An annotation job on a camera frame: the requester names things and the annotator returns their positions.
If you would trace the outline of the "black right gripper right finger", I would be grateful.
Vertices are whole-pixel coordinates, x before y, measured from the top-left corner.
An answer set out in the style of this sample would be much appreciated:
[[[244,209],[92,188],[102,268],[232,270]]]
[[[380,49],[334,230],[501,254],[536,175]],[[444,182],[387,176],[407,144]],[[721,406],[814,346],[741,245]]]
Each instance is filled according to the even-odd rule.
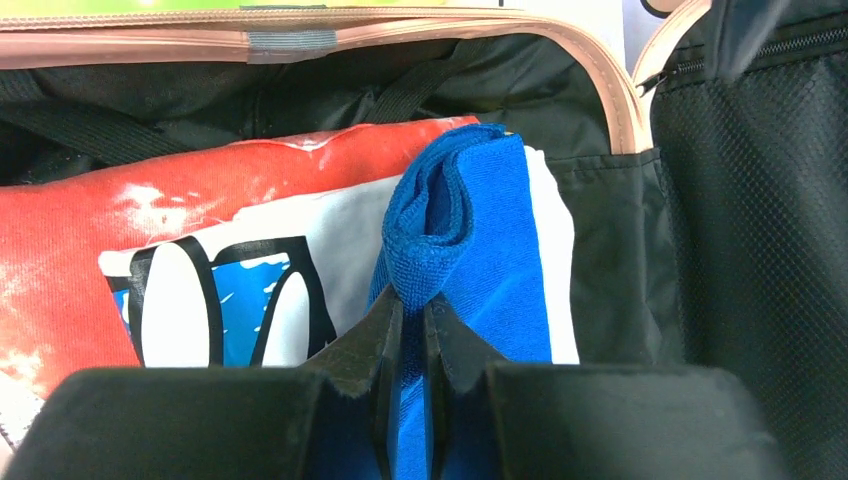
[[[758,405],[701,367],[506,360],[443,297],[423,315],[434,479],[786,479]]]

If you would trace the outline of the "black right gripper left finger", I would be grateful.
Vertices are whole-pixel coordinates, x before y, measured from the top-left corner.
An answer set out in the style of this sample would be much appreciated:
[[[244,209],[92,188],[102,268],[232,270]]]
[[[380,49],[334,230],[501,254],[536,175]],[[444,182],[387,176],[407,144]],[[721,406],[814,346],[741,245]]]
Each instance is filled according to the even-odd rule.
[[[90,369],[47,400],[8,479],[390,479],[403,306],[294,368]]]

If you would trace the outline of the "white printed t-shirt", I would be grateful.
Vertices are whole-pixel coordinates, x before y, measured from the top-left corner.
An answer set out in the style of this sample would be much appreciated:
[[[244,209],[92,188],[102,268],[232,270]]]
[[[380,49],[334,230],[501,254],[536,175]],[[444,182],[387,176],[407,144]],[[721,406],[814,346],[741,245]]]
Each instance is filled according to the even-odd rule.
[[[575,364],[570,307],[574,227],[542,151],[527,148],[533,212],[528,236],[499,243],[475,264],[494,268],[485,297],[449,287],[456,309],[506,357]],[[105,251],[98,265],[122,321],[148,367],[205,367],[210,319],[219,314],[222,362],[245,367],[264,346],[264,366],[296,366],[364,315],[381,247],[381,226],[397,179],[298,195],[241,209],[230,222],[144,249]]]

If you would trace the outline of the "blue towel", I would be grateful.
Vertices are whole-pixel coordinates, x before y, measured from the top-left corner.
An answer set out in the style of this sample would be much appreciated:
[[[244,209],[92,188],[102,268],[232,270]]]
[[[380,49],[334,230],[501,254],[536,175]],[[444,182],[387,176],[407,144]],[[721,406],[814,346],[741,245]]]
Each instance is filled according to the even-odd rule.
[[[372,304],[320,353],[308,479],[501,479],[494,374],[551,357],[525,145],[497,124],[430,144],[388,204]]]

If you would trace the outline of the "pink hard-shell suitcase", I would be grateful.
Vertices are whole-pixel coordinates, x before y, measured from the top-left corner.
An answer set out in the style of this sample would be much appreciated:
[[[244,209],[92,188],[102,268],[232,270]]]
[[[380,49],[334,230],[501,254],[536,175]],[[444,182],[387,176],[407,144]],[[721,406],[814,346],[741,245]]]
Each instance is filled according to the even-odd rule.
[[[574,24],[458,3],[1,17],[1,191],[358,125],[500,125],[571,214],[579,355],[508,361],[726,371],[786,479],[845,478],[846,3],[646,1],[661,23],[632,70]],[[296,366],[258,345],[227,367],[210,327],[208,366],[148,367],[130,337],[137,365],[68,375],[36,416],[81,371],[294,368],[351,329]],[[3,478],[36,416],[1,438]]]

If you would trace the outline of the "green plastic tray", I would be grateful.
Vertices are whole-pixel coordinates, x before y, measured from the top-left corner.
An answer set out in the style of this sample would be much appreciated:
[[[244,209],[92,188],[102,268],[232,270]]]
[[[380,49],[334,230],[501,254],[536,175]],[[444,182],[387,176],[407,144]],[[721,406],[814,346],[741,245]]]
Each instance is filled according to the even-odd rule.
[[[337,1],[337,0],[1,0],[2,18],[124,15],[241,7],[392,7],[454,6],[457,1]]]

